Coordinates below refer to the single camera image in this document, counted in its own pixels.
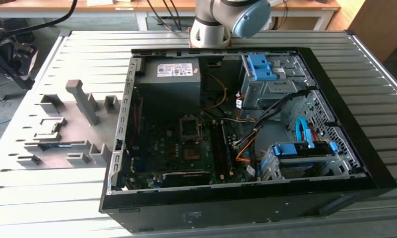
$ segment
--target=motherboard chip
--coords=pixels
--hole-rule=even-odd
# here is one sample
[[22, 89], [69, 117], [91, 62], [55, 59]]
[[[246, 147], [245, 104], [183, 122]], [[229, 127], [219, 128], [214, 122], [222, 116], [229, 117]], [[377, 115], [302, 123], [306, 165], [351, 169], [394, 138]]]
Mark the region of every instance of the motherboard chip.
[[187, 141], [182, 146], [182, 158], [183, 160], [199, 160], [199, 144], [193, 141]]

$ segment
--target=ram slot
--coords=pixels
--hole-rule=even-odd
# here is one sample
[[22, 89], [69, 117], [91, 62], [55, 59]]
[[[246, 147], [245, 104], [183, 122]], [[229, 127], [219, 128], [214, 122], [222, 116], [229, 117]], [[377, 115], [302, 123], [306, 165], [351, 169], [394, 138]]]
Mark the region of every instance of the ram slot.
[[229, 159], [229, 154], [226, 154], [227, 141], [226, 138], [223, 138], [222, 124], [217, 123], [215, 121], [213, 121], [210, 126], [210, 143], [215, 177], [219, 179], [226, 179], [230, 172], [230, 168], [226, 163], [226, 160]]

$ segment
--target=floor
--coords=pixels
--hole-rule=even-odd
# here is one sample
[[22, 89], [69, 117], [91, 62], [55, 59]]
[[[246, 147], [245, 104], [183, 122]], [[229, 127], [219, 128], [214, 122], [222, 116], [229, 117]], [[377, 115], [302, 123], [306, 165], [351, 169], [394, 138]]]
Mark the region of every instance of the floor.
[[[165, 20], [174, 28], [171, 20]], [[29, 20], [29, 24], [35, 25], [39, 22], [35, 19]], [[165, 28], [157, 25], [157, 21], [153, 18], [147, 18], [150, 30], [165, 30]], [[181, 21], [183, 29], [191, 26], [193, 19], [185, 18]], [[74, 31], [91, 31], [91, 30], [138, 30], [135, 19], [133, 17], [126, 18], [106, 18], [105, 21], [94, 21], [87, 18], [71, 18], [62, 22], [58, 27], [49, 27], [34, 32], [35, 40], [33, 44], [38, 47], [39, 53], [37, 58], [35, 67], [33, 69], [33, 75], [38, 71], [42, 62], [46, 58], [47, 52], [53, 46], [54, 40], [58, 36], [61, 29], [70, 29]], [[397, 79], [397, 49], [391, 56], [383, 63], [386, 69]], [[5, 83], [6, 79], [0, 78], [0, 84]], [[0, 92], [6, 94], [6, 101], [0, 102], [0, 122], [11, 118], [11, 115], [18, 107], [21, 99], [23, 97], [23, 90], [21, 90], [14, 82], [9, 82], [0, 86]], [[0, 124], [0, 138], [6, 128], [6, 123]]]

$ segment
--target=blue latch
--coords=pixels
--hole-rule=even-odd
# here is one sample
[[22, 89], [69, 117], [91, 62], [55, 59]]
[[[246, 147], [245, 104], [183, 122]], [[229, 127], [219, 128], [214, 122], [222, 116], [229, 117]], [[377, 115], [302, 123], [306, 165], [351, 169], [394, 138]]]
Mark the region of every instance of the blue latch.
[[278, 144], [278, 145], [273, 146], [273, 153], [275, 154], [275, 156], [295, 155], [297, 154], [295, 146], [291, 143]]
[[338, 152], [338, 146], [337, 146], [335, 142], [330, 141], [329, 142], [329, 147], [330, 147], [333, 153]]
[[249, 55], [249, 66], [254, 74], [254, 80], [275, 80], [277, 75], [271, 73], [270, 62], [266, 60], [265, 55]]

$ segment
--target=aluminum profile table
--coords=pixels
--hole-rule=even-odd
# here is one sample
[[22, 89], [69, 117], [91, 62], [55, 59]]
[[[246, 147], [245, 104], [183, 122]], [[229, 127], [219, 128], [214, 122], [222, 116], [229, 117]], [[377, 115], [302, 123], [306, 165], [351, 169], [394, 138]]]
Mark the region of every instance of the aluminum profile table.
[[[397, 180], [397, 82], [355, 36], [345, 32], [275, 31], [235, 47], [310, 47], [366, 136]], [[71, 32], [59, 36], [13, 120], [0, 140], [0, 237], [123, 237], [129, 232], [98, 213], [103, 168], [26, 170], [9, 153], [21, 144], [14, 134], [34, 114], [39, 94], [62, 93], [75, 77], [97, 100], [121, 98], [130, 49], [187, 47], [186, 33], [161, 31]], [[149, 232], [143, 236], [186, 237], [397, 237], [397, 189], [333, 215], [273, 223]]]

